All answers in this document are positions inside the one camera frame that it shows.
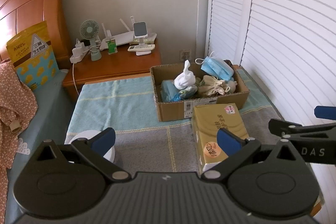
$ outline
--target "pink sticker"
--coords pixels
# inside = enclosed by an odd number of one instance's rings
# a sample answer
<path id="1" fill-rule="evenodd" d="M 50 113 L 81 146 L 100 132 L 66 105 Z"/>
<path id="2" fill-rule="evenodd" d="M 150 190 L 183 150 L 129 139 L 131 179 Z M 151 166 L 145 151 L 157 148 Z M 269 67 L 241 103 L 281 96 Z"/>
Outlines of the pink sticker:
<path id="1" fill-rule="evenodd" d="M 236 113 L 235 112 L 235 108 L 233 106 L 231 106 L 231 105 L 225 107 L 225 110 L 226 110 L 227 114 L 235 114 Z"/>

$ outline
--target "remote control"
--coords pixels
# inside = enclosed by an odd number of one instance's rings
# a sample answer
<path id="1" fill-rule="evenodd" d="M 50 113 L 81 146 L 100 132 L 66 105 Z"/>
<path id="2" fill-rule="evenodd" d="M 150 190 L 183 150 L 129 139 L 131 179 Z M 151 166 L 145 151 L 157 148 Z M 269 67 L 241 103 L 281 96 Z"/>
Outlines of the remote control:
<path id="1" fill-rule="evenodd" d="M 129 52 L 148 52 L 155 48 L 155 44 L 139 44 L 136 46 L 130 46 L 128 48 Z"/>

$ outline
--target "phone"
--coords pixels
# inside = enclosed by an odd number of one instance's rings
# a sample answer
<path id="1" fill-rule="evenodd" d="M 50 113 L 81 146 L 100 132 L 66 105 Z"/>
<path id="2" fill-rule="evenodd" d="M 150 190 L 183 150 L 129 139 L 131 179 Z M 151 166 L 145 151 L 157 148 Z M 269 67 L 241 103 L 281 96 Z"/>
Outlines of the phone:
<path id="1" fill-rule="evenodd" d="M 134 38 L 148 37 L 147 27 L 145 22 L 135 22 L 133 24 Z"/>

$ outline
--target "yellow snack bag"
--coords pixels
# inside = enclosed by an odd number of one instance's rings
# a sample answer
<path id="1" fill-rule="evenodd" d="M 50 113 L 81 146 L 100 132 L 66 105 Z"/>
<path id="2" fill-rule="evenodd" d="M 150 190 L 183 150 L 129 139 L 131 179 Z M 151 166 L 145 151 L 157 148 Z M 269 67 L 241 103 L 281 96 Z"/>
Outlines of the yellow snack bag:
<path id="1" fill-rule="evenodd" d="M 59 70 L 46 21 L 19 32 L 6 48 L 20 80 L 31 90 L 50 81 Z"/>

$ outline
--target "desk fan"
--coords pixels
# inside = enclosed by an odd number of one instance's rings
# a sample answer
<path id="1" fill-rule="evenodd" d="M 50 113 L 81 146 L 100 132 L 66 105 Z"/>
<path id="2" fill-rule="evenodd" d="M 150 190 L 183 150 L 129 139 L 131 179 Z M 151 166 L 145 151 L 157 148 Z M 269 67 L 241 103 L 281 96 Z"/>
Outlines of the desk fan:
<path id="1" fill-rule="evenodd" d="M 85 20 L 79 32 L 84 39 L 90 40 L 90 52 L 91 52 L 91 60 L 96 61 L 101 58 L 101 53 L 99 51 L 99 47 L 96 46 L 95 37 L 98 34 L 99 25 L 94 20 Z"/>

